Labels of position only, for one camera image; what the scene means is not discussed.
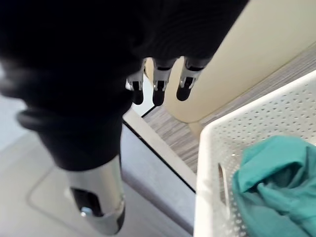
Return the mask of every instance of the gray floor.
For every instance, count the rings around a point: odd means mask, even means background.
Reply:
[[[314,70],[316,70],[316,45],[310,47],[239,98],[202,119],[201,123],[204,127],[221,116]],[[198,140],[191,133],[189,127],[172,117],[163,106],[152,110],[144,119],[175,153],[196,172],[198,164]]]

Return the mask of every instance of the teal cloth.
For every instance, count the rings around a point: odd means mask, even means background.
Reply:
[[[247,148],[233,194],[251,237],[316,237],[316,147],[275,136]]]

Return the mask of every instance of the black edge trim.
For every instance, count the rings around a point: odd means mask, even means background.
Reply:
[[[196,194],[195,190],[185,181],[125,120],[123,124],[132,131],[193,193]]]
[[[142,115],[142,118],[144,118],[146,115],[148,115],[148,114],[149,114],[151,111],[153,111],[156,107],[157,107],[156,105],[154,105],[153,107],[151,107],[146,113],[144,113],[144,114]]]

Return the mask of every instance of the robotic arm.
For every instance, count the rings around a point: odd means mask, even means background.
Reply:
[[[25,101],[18,121],[38,133],[67,174],[80,215],[99,232],[114,235],[123,226],[122,116],[133,98],[143,100],[144,60],[154,58],[153,101],[161,105],[171,68],[185,56],[177,97],[186,100],[246,3],[0,3],[0,91]]]

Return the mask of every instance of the black rubber sleeve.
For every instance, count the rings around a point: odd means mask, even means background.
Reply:
[[[0,2],[0,91],[57,165],[97,167],[119,154],[126,77],[143,58],[209,58],[247,0]]]

